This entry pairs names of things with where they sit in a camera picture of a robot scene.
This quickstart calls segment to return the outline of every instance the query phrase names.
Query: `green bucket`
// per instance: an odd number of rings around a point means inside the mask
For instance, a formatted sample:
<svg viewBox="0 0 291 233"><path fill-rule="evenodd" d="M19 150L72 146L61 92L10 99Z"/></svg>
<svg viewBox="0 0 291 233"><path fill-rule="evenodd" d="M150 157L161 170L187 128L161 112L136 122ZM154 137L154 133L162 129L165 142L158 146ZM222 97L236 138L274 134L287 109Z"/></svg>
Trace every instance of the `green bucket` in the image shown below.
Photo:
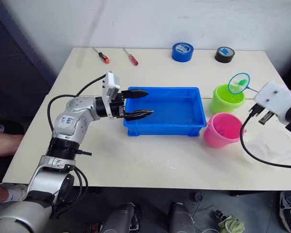
<svg viewBox="0 0 291 233"><path fill-rule="evenodd" d="M232 94L228 90L228 85L218 86L213 91L213 99L210 104L210 110L213 114L231 113L244 103L244 93Z"/></svg>

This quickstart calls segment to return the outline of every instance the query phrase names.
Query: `clear plastic container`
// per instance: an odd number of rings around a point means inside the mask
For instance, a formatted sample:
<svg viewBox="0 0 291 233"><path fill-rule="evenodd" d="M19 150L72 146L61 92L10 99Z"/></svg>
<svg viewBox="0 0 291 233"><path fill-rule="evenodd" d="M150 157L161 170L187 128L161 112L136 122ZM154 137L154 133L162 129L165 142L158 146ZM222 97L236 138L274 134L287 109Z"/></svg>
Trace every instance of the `clear plastic container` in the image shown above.
<svg viewBox="0 0 291 233"><path fill-rule="evenodd" d="M291 160L291 139L280 129L266 128L245 145L254 156L267 162L283 163ZM243 155L248 162L257 162L245 151Z"/></svg>

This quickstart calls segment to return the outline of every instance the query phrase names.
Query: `sneaker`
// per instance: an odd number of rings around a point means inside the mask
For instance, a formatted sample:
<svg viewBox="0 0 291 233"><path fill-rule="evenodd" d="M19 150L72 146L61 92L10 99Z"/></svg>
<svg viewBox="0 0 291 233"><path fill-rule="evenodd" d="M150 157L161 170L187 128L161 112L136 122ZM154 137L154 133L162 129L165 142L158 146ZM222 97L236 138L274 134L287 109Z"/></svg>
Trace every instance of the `sneaker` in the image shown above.
<svg viewBox="0 0 291 233"><path fill-rule="evenodd" d="M291 233L291 206L284 197L284 192L280 192L279 216L286 230Z"/></svg>
<svg viewBox="0 0 291 233"><path fill-rule="evenodd" d="M27 187L26 184L14 184L12 186L4 185L9 193L9 198L5 201L23 201L27 196Z"/></svg>

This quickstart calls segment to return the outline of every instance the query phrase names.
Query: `white wall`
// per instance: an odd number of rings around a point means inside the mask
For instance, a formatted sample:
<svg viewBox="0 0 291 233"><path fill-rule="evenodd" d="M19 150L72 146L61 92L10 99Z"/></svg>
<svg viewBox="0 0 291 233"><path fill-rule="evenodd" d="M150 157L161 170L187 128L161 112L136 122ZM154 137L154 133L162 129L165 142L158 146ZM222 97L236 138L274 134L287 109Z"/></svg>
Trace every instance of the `white wall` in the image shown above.
<svg viewBox="0 0 291 233"><path fill-rule="evenodd" d="M291 0L2 0L58 74L72 47L265 50L291 63Z"/></svg>

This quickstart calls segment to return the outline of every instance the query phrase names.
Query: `blue plastic tray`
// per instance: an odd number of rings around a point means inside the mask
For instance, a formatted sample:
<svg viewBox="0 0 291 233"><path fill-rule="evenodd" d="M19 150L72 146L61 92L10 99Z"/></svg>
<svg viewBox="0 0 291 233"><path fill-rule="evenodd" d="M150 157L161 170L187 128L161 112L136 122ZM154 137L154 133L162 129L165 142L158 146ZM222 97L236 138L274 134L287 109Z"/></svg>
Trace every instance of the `blue plastic tray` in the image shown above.
<svg viewBox="0 0 291 233"><path fill-rule="evenodd" d="M206 126L203 104L197 87L130 87L149 94L142 98L127 99L126 111L148 109L152 115L140 120L126 121L129 136L188 135L199 136Z"/></svg>

